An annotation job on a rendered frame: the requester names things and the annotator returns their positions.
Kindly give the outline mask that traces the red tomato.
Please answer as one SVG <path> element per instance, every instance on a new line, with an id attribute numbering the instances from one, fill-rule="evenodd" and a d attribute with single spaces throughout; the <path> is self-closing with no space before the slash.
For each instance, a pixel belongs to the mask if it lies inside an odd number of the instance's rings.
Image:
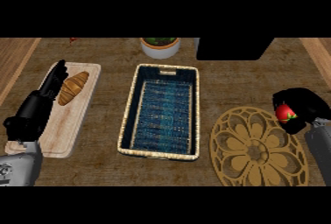
<path id="1" fill-rule="evenodd" d="M 292 110 L 287 104 L 283 104 L 277 107 L 275 116 L 281 123 L 289 123 L 292 119 L 297 118 L 296 112 Z"/>

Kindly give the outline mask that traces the black appliance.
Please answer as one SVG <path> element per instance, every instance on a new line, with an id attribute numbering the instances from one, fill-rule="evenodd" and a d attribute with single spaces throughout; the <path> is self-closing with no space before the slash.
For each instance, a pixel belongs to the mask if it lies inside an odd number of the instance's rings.
<path id="1" fill-rule="evenodd" d="M 259 60 L 274 38 L 196 38 L 197 60 Z"/>

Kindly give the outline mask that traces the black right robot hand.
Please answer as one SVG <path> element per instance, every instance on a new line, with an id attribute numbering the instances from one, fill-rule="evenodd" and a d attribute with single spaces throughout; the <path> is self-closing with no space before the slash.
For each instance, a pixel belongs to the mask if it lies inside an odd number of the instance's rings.
<path id="1" fill-rule="evenodd" d="M 274 111 L 283 104 L 287 104 L 297 114 L 297 118 L 292 119 L 289 123 L 278 121 L 290 135 L 296 134 L 317 118 L 331 120 L 331 108 L 308 88 L 295 87 L 277 92 L 274 94 Z"/>

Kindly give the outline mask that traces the brown baguette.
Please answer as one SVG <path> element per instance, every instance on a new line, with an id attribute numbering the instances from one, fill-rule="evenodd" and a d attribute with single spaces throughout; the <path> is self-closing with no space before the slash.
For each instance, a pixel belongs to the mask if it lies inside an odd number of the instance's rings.
<path id="1" fill-rule="evenodd" d="M 65 79 L 58 97 L 58 104 L 61 106 L 65 106 L 73 101 L 73 99 L 83 90 L 88 80 L 89 80 L 88 71 L 83 71 L 82 73 L 76 74 L 74 76 Z"/>

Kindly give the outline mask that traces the pale wooden cutting board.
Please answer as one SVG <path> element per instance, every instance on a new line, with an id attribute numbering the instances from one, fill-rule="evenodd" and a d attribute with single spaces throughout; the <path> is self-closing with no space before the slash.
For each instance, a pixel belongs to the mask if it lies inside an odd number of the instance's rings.
<path id="1" fill-rule="evenodd" d="M 85 120 L 101 73 L 99 64 L 67 62 L 65 66 L 68 73 L 67 78 L 83 71 L 89 72 L 89 78 L 82 92 L 65 106 L 58 104 L 60 94 L 54 101 L 45 132 L 36 140 L 40 143 L 42 153 L 46 158 L 67 158 L 73 153 L 80 126 Z M 8 140 L 5 146 L 5 152 L 8 154 L 21 153 L 26 150 L 24 142 Z"/>

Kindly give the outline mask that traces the blue wicker basket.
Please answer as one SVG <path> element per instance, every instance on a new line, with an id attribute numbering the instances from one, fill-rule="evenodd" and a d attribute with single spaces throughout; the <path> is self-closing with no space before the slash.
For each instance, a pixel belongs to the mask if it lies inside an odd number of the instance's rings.
<path id="1" fill-rule="evenodd" d="M 191 66 L 138 65 L 119 133 L 119 152 L 142 158 L 200 157 L 200 72 Z"/>

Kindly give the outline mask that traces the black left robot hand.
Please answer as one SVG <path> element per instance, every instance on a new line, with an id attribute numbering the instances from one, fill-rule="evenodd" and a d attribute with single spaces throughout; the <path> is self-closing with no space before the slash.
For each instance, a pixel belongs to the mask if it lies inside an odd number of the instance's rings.
<path id="1" fill-rule="evenodd" d="M 15 116 L 5 119 L 3 125 L 9 141 L 34 142 L 45 132 L 54 101 L 68 77 L 65 63 L 64 60 L 57 63 L 40 89 L 30 93 Z"/>

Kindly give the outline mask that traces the round tan floral placemat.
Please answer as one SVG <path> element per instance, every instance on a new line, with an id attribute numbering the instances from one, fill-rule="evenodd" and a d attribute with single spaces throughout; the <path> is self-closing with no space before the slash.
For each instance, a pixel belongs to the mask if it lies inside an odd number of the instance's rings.
<path id="1" fill-rule="evenodd" d="M 210 137 L 212 165 L 224 186 L 306 186 L 308 160 L 295 135 L 255 107 L 229 109 Z"/>

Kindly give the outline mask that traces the white plant pot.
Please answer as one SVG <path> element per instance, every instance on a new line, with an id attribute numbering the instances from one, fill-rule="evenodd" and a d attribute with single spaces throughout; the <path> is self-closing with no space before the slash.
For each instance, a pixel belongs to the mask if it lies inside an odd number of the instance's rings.
<path id="1" fill-rule="evenodd" d="M 176 38 L 167 45 L 153 45 L 144 38 L 141 38 L 139 41 L 145 54 L 159 60 L 172 57 L 181 49 L 182 40 L 179 38 Z"/>

